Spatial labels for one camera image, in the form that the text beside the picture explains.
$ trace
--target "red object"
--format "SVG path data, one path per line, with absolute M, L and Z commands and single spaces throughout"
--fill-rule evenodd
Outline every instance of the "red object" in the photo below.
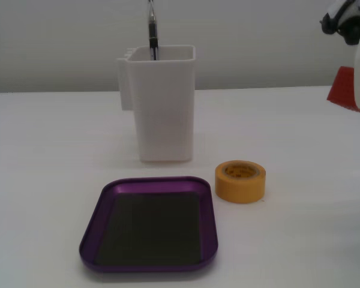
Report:
M 340 67 L 327 100 L 349 110 L 360 112 L 355 102 L 352 67 Z

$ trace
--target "white wall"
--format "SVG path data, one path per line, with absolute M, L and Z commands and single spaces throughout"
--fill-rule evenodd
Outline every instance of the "white wall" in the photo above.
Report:
M 193 44 L 198 89 L 330 85 L 354 47 L 321 32 L 334 0 L 155 0 L 161 44 Z M 0 91 L 116 90 L 147 44 L 146 0 L 0 0 Z

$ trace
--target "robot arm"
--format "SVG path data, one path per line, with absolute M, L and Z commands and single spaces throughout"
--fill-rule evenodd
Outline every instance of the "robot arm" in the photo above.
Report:
M 348 45 L 360 40 L 360 0 L 338 0 L 333 3 L 322 21 L 325 34 L 339 33 Z

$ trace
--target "pen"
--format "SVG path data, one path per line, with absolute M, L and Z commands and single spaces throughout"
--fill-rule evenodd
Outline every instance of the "pen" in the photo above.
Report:
M 151 60 L 158 60 L 157 23 L 154 12 L 154 0 L 148 0 L 148 8 L 149 50 L 151 51 Z

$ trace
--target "white cup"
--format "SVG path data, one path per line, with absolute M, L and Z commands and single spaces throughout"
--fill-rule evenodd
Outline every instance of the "white cup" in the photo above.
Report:
M 142 161 L 190 160 L 196 49 L 160 46 L 159 56 L 145 46 L 118 59 L 122 107 L 133 108 Z

